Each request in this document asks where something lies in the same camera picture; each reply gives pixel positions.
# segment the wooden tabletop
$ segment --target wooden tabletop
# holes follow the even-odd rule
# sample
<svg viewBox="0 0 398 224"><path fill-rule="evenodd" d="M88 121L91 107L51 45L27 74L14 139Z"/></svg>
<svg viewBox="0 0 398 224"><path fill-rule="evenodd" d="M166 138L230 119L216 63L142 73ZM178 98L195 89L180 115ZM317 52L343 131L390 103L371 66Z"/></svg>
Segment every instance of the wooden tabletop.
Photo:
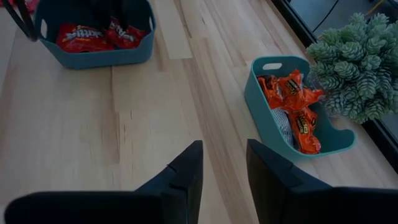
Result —
<svg viewBox="0 0 398 224"><path fill-rule="evenodd" d="M134 190L192 141L205 146L200 223L257 223L243 98L253 59L305 57L269 0L152 0L159 27L139 65L63 68L0 9L0 208L41 190ZM331 185L397 188L361 126L354 148L298 164Z"/></svg>

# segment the snack bag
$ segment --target snack bag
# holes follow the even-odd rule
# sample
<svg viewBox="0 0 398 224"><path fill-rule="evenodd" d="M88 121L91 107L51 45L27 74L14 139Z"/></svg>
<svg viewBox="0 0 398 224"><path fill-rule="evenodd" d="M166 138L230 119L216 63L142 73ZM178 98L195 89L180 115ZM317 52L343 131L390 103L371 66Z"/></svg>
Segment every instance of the snack bag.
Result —
<svg viewBox="0 0 398 224"><path fill-rule="evenodd" d="M299 111L289 111L288 117L294 136L300 144L299 151L305 154L318 154L321 144L313 135L317 114L306 106Z"/></svg>
<svg viewBox="0 0 398 224"><path fill-rule="evenodd" d="M301 110L319 100L322 90L303 87L302 74L295 69L288 77L279 78L278 84L283 99L283 110Z"/></svg>
<svg viewBox="0 0 398 224"><path fill-rule="evenodd" d="M99 30L71 23L61 25L57 45L68 53L114 50Z"/></svg>
<svg viewBox="0 0 398 224"><path fill-rule="evenodd" d="M120 26L119 21L111 17L111 25L106 31L106 38L121 49L133 49L138 47L146 31L128 26L126 30Z"/></svg>
<svg viewBox="0 0 398 224"><path fill-rule="evenodd" d="M257 80L267 98L269 107L272 110L280 108L283 104L282 98L280 97L280 94L278 94L278 84L276 77L273 75L268 75L263 77L257 77Z"/></svg>

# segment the black cable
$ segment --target black cable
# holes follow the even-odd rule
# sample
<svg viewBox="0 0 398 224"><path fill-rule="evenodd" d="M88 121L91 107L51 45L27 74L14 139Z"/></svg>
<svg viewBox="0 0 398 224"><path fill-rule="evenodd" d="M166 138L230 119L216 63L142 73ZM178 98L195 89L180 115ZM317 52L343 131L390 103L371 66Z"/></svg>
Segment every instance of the black cable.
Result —
<svg viewBox="0 0 398 224"><path fill-rule="evenodd" d="M332 12L332 10L335 8L335 6L337 5L339 0L336 0L335 4L331 7L331 9L329 10L328 14L325 16L325 18L322 19L322 21L316 26L316 28L314 30L312 30L312 32L315 32L316 29L325 21L325 19L330 15L330 13Z"/></svg>

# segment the teal basket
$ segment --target teal basket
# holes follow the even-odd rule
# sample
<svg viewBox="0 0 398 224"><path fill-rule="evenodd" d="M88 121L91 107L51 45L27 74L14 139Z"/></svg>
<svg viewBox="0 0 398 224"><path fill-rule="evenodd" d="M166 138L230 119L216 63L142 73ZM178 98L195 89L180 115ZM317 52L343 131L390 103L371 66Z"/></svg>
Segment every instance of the teal basket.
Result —
<svg viewBox="0 0 398 224"><path fill-rule="evenodd" d="M59 27L63 23L90 26L101 30L100 23L92 15L88 1L83 0L41 0L36 8L34 22L31 21L23 0L16 0L22 19L11 5L4 1L6 9L18 26L32 41L39 39L54 57L65 67L82 69L110 65L124 65L145 62L152 55L156 21L152 7L147 0L124 1L123 13L133 27L146 30L147 35L135 49L117 49L102 52L85 52L71 54L64 52L55 41ZM45 21L47 31L42 34Z"/></svg>
<svg viewBox="0 0 398 224"><path fill-rule="evenodd" d="M265 65L275 63L281 64L280 68L271 70L264 69ZM310 109L318 115L314 135L321 143L320 153L315 155L304 154L286 142L271 113L271 109L257 81L257 77L263 75L286 77L294 69L299 69L304 74L304 80L306 80L310 65L306 60L295 56L260 57L255 59L252 63L248 82L244 89L244 98L249 106L262 142L267 147L292 162L327 156L352 147L355 142L354 132L348 129L335 129L320 103L314 103L309 106Z"/></svg>

